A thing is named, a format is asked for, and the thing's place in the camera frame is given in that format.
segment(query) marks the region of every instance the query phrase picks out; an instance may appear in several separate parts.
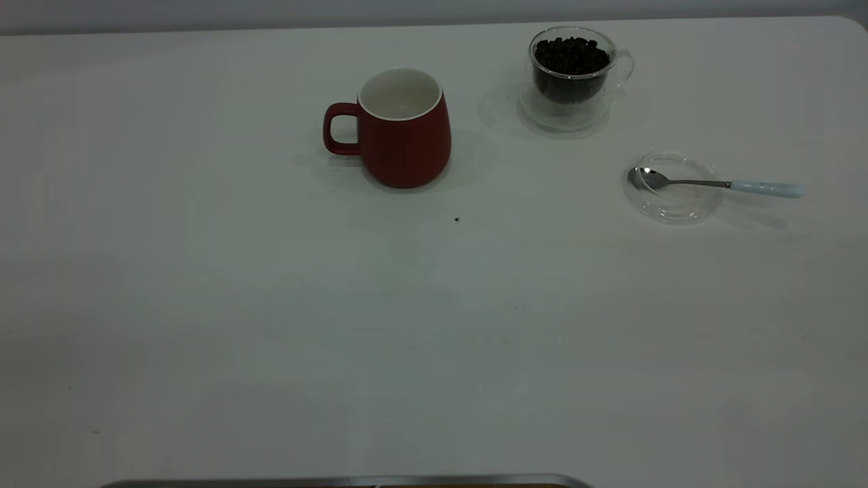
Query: light blue spoon handle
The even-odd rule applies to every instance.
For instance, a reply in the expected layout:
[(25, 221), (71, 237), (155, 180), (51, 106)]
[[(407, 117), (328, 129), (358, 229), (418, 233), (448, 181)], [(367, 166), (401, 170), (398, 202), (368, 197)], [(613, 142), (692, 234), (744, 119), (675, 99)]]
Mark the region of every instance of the light blue spoon handle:
[(730, 181), (729, 189), (759, 195), (783, 196), (784, 198), (799, 198), (805, 194), (805, 187), (801, 185), (766, 183), (765, 181)]

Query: clear glass saucer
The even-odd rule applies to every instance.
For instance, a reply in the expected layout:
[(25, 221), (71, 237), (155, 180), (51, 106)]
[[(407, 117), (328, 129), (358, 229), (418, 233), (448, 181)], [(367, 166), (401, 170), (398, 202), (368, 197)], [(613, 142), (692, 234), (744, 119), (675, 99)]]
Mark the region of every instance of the clear glass saucer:
[(651, 168), (669, 180), (719, 180), (714, 167), (677, 151), (652, 151), (638, 165), (624, 171), (622, 182), (627, 200), (643, 214), (666, 224), (693, 224), (714, 214), (720, 206), (721, 188), (699, 185), (669, 185), (651, 189), (641, 177), (631, 181), (630, 170)]

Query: glass cup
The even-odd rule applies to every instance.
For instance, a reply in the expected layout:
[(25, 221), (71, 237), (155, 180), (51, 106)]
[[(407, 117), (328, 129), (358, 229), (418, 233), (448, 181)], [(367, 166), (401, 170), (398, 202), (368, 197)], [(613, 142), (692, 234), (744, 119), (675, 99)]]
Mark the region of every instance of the glass cup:
[[(536, 59), (541, 41), (580, 37), (596, 42), (608, 54), (609, 63), (585, 75), (567, 75), (543, 66)], [(633, 74), (635, 60), (630, 51), (618, 50), (611, 39), (583, 27), (561, 25), (537, 34), (528, 47), (526, 65), (530, 79), (519, 101), (524, 112), (536, 123), (556, 130), (584, 129), (606, 114), (621, 83)]]

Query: metal spoon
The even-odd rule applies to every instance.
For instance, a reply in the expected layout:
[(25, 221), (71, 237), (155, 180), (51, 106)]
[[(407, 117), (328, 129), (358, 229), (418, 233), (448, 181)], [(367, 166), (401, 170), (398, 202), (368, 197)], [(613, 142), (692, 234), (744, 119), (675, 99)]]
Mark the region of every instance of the metal spoon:
[(704, 187), (729, 188), (738, 192), (755, 193), (759, 195), (783, 196), (785, 198), (799, 198), (805, 194), (805, 187), (790, 185), (787, 183), (766, 183), (764, 181), (708, 181), (708, 180), (670, 180), (666, 176), (657, 173), (651, 168), (633, 168), (627, 174), (627, 178), (638, 189), (646, 186), (653, 190), (659, 190), (669, 185), (702, 185)]

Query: table surface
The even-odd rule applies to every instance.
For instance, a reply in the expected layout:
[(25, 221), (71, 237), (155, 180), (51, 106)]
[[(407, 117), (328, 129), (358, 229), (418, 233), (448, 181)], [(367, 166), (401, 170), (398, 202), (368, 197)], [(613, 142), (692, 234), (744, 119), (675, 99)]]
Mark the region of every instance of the table surface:
[[(3, 486), (862, 485), (868, 36), (588, 25), (637, 68), (582, 135), (516, 111), (550, 24), (0, 39)], [(321, 141), (393, 65), (450, 104), (420, 191)], [(662, 148), (807, 195), (664, 226), (621, 190)]]

